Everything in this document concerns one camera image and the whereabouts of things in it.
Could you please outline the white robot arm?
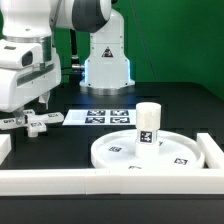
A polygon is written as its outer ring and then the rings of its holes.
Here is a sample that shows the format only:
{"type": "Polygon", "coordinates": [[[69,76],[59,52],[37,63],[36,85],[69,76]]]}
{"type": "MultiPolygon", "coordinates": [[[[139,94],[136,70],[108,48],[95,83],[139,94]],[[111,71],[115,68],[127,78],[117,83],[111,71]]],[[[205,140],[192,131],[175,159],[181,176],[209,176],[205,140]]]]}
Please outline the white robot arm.
{"type": "Polygon", "coordinates": [[[81,90],[117,94],[134,85],[124,54],[124,20],[112,8],[116,0],[0,0],[0,111],[25,123],[25,104],[46,104],[61,82],[59,55],[53,43],[56,28],[90,34],[90,55],[84,64],[81,90]]]}

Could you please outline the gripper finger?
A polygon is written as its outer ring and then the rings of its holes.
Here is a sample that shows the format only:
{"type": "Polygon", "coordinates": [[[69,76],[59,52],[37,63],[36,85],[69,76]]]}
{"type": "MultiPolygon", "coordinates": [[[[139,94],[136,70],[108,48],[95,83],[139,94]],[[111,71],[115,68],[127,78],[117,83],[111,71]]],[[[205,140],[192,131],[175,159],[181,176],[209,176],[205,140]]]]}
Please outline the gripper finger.
{"type": "Polygon", "coordinates": [[[44,112],[48,110],[50,92],[47,91],[38,98],[38,110],[44,112]]]}
{"type": "Polygon", "coordinates": [[[26,116],[24,111],[16,110],[13,112],[13,114],[17,125],[24,125],[26,123],[26,116]]]}

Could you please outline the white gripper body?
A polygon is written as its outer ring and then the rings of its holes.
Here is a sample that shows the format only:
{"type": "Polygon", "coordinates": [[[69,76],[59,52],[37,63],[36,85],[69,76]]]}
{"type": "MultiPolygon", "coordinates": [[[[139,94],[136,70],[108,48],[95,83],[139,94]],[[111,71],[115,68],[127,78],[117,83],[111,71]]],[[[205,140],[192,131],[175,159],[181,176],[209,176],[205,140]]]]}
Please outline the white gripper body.
{"type": "Polygon", "coordinates": [[[60,82],[60,59],[56,51],[44,70],[37,70],[34,66],[21,70],[0,69],[0,111],[13,112],[60,82]]]}

